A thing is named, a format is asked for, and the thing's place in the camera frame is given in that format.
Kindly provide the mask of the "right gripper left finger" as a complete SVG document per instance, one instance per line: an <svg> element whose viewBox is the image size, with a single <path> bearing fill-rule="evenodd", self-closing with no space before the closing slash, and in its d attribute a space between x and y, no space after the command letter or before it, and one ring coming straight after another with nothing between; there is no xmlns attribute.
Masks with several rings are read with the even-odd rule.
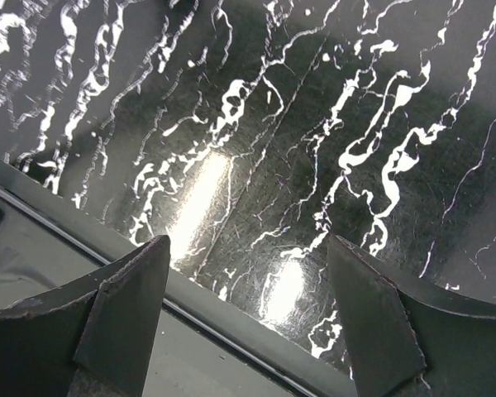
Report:
<svg viewBox="0 0 496 397"><path fill-rule="evenodd" d="M140 396L169 273L156 237L0 309L0 396Z"/></svg>

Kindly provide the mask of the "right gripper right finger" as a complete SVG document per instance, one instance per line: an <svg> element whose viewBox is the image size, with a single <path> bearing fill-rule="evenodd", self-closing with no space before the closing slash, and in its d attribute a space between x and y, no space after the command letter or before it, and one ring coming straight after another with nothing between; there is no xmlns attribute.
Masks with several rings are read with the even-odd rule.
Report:
<svg viewBox="0 0 496 397"><path fill-rule="evenodd" d="M332 235L327 265L360 396L496 396L496 304Z"/></svg>

